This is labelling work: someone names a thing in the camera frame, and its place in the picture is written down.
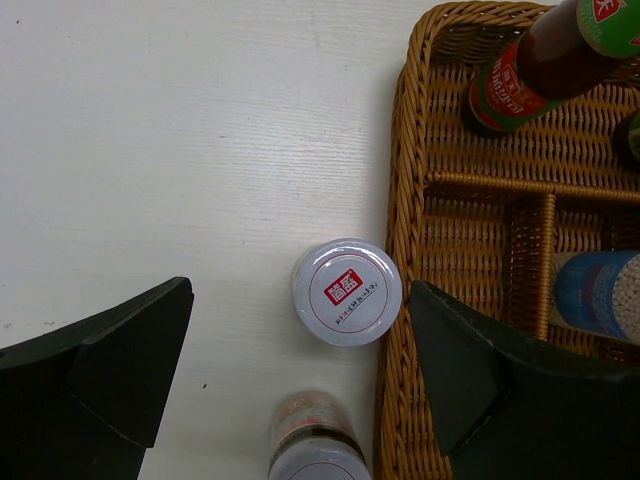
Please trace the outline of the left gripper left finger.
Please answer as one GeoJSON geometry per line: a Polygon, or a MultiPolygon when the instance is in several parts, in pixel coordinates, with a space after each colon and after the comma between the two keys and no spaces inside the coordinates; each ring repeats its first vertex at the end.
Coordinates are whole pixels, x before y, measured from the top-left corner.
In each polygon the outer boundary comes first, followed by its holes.
{"type": "Polygon", "coordinates": [[[174,277],[1,351],[4,479],[135,479],[155,444],[194,294],[174,277]]]}

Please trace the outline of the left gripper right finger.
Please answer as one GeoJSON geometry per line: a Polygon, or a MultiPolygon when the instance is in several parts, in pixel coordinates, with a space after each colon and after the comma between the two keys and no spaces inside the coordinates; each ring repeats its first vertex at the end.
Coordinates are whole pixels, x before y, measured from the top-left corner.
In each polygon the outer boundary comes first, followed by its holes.
{"type": "Polygon", "coordinates": [[[553,346],[426,281],[409,313],[440,452],[458,479],[635,479],[639,371],[553,346]]]}

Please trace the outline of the white silver-lid canister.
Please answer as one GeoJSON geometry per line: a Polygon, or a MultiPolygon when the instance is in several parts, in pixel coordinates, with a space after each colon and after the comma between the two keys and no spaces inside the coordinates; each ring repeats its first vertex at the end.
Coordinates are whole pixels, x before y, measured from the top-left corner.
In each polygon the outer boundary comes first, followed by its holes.
{"type": "Polygon", "coordinates": [[[639,343],[637,250],[555,254],[551,274],[551,324],[639,343]]]}

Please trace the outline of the dark glass jar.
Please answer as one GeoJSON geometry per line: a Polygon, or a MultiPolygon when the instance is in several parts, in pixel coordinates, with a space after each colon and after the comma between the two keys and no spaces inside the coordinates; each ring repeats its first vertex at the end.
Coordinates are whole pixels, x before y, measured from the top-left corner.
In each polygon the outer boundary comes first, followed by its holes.
{"type": "Polygon", "coordinates": [[[286,397],[270,433],[270,480],[371,477],[346,410],[329,393],[307,390],[286,397]]]}
{"type": "Polygon", "coordinates": [[[299,320],[319,340],[360,347],[381,339],[403,300],[399,270],[377,246],[356,238],[331,240],[301,257],[292,276],[299,320]]]}

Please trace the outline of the tall chili sauce bottle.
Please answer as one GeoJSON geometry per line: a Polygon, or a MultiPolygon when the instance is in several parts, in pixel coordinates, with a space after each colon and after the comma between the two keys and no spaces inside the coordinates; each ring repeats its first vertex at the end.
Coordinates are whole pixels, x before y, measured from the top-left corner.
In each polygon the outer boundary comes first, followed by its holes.
{"type": "Polygon", "coordinates": [[[638,173],[639,162],[639,117],[636,110],[627,115],[615,128],[612,138],[619,163],[627,170],[638,173]]]}
{"type": "Polygon", "coordinates": [[[461,115],[478,134],[511,133],[638,55],[637,1],[562,1],[474,77],[461,115]]]}

